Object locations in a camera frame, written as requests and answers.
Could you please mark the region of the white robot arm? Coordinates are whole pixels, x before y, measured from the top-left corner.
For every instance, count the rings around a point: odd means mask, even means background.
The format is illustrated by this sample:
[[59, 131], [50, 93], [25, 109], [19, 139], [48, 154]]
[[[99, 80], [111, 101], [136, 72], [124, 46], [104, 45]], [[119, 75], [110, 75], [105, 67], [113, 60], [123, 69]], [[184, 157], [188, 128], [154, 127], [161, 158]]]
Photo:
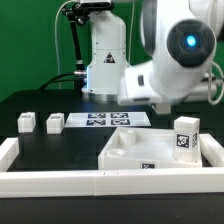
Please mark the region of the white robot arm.
[[224, 0], [143, 0], [140, 35], [151, 57], [132, 65], [125, 56], [125, 24], [111, 12], [120, 0], [80, 0], [90, 15], [92, 61], [82, 93], [121, 105], [173, 105], [210, 100]]

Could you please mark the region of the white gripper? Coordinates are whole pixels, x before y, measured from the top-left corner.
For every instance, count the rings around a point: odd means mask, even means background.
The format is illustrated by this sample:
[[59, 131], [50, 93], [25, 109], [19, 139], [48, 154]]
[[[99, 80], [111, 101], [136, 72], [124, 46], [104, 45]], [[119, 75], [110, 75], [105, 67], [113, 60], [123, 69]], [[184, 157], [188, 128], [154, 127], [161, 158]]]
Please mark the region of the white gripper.
[[161, 75], [152, 64], [133, 66], [121, 78], [118, 102], [120, 105], [176, 105], [181, 102], [208, 101], [217, 105], [224, 96], [224, 74], [215, 77], [211, 70], [197, 72], [188, 69], [166, 68]]

